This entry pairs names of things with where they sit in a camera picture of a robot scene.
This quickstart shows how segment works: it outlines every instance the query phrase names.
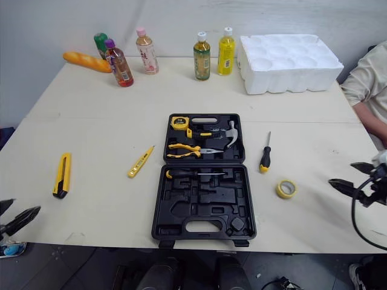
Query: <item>floor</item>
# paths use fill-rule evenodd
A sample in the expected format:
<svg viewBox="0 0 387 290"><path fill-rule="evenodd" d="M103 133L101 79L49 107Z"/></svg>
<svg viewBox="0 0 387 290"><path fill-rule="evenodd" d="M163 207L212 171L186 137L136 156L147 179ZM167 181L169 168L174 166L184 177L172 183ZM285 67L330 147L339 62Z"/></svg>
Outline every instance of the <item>floor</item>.
<svg viewBox="0 0 387 290"><path fill-rule="evenodd" d="M276 278L286 278L304 289L352 290L348 265L365 255L227 253L243 266L252 289ZM185 289L211 289L216 251L94 248L28 244L19 257L0 260L1 289L7 290L110 290L119 265L146 269L161 257L174 256L186 263ZM277 289L269 286L266 290Z"/></svg>

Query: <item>black and yellow screwdriver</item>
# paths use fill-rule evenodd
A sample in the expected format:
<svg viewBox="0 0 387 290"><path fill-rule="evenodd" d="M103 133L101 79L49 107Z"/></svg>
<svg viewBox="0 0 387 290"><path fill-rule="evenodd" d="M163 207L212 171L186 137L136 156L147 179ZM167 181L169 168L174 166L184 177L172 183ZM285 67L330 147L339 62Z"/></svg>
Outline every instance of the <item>black and yellow screwdriver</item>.
<svg viewBox="0 0 387 290"><path fill-rule="evenodd" d="M170 169L165 173L167 178L183 178L183 177L196 177L198 175L223 175L223 173L199 173L197 170L186 170L186 169Z"/></svg>
<svg viewBox="0 0 387 290"><path fill-rule="evenodd" d="M268 168L270 167L270 151L272 149L270 148L269 143L271 135L272 132L270 131L267 136L267 145L264 148L264 154L261 158L261 162L259 163L259 171L261 173L266 173L268 171Z"/></svg>

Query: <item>juice bottle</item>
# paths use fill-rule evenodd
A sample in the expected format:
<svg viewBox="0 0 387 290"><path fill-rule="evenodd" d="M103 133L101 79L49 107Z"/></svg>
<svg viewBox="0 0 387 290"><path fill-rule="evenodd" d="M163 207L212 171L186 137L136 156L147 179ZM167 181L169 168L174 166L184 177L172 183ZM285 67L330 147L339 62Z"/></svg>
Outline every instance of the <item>juice bottle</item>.
<svg viewBox="0 0 387 290"><path fill-rule="evenodd" d="M146 35L145 28L143 27L138 27L136 32L138 38L135 43L137 44L137 49L141 54L141 58L143 59L145 72L147 74L158 73L157 59L152 39Z"/></svg>
<svg viewBox="0 0 387 290"><path fill-rule="evenodd" d="M108 36L105 33L97 33L94 35L94 41L97 45L98 52L100 56L105 59L105 53L106 53L106 45L105 40L107 40Z"/></svg>
<svg viewBox="0 0 387 290"><path fill-rule="evenodd" d="M219 40L218 74L228 75L234 62L235 41L232 38L232 28L224 29L224 36Z"/></svg>
<svg viewBox="0 0 387 290"><path fill-rule="evenodd" d="M198 42L193 46L193 60L195 62L195 77L207 80L210 77L210 45L206 42L207 33L198 33Z"/></svg>
<svg viewBox="0 0 387 290"><path fill-rule="evenodd" d="M112 39L105 40L105 45L107 48L105 57L110 64L117 83L119 83L120 86L133 85L134 79L122 50L115 47L115 43Z"/></svg>

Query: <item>hammer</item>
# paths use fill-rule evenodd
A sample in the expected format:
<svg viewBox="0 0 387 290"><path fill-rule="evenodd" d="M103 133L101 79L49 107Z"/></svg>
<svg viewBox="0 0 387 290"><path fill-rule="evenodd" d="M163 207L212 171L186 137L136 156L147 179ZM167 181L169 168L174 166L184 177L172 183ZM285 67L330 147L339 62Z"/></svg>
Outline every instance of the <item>hammer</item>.
<svg viewBox="0 0 387 290"><path fill-rule="evenodd" d="M232 144L238 139L238 130L234 128L235 122L229 121L231 129L218 129L209 132L193 132L191 129L187 129L187 137L196 139L196 140L205 140L205 139L222 139L224 137L232 138L231 142L226 146L230 148Z"/></svg>

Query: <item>white table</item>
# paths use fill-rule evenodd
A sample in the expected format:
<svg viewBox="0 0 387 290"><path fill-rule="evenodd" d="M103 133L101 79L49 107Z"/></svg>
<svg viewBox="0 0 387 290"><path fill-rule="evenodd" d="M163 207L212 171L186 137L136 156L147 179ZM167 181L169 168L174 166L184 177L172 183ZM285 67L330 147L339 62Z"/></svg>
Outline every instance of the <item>white table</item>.
<svg viewBox="0 0 387 290"><path fill-rule="evenodd" d="M258 235L248 248L231 241L182 240L175 248L292 253L379 253L357 236L350 198L327 180L359 185L366 176L349 166L377 151L337 83L325 92L246 95L237 69L228 77L193 79L190 58L160 59L160 73L140 72L130 58L133 87L119 88L109 74L65 65L0 152L1 199L16 198L2 220L34 205L36 219L14 235L27 242L105 247L157 247L151 237L163 146L171 113L238 113L246 148ZM267 132L272 165L258 173ZM155 145L134 178L126 172ZM73 154L70 192L51 192L61 154ZM277 197L292 179L298 193ZM379 204L359 213L368 228L387 218Z"/></svg>

